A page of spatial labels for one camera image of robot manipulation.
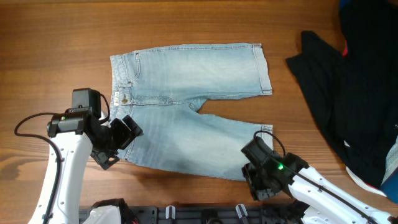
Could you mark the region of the light blue denim shorts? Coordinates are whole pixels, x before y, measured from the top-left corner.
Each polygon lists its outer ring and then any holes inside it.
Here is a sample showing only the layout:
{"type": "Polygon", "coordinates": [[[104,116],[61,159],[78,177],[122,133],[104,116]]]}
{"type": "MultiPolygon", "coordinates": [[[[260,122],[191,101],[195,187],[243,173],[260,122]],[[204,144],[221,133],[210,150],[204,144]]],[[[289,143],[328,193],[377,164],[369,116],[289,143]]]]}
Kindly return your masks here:
{"type": "Polygon", "coordinates": [[[111,119],[130,116],[142,129],[118,156],[137,166],[242,180],[242,148],[258,136],[271,146],[270,124],[200,114],[207,100],[272,94],[261,44],[187,44],[110,58],[111,119]]]}

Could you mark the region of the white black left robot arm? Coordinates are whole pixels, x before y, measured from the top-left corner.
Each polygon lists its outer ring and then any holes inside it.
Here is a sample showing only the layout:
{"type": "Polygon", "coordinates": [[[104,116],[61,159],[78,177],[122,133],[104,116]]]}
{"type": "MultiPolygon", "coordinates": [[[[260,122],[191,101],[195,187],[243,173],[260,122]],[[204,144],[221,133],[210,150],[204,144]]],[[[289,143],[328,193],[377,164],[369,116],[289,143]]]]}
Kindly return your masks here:
{"type": "Polygon", "coordinates": [[[31,223],[78,223],[88,159],[109,169],[119,160],[118,152],[143,134],[130,116],[110,123],[102,118],[102,97],[91,88],[75,89],[72,107],[49,121],[49,162],[31,223]]]}

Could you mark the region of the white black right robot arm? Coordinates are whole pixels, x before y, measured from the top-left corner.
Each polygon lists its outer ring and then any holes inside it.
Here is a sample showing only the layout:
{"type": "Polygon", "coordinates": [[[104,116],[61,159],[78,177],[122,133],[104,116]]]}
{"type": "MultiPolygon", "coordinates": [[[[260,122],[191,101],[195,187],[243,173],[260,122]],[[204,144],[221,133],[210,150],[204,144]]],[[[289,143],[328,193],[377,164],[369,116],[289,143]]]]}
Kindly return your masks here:
{"type": "Polygon", "coordinates": [[[254,200],[267,200],[280,192],[295,199],[286,220],[298,223],[397,223],[397,217],[373,208],[326,180],[299,156],[281,156],[260,137],[241,152],[249,162],[242,167],[254,200]]]}

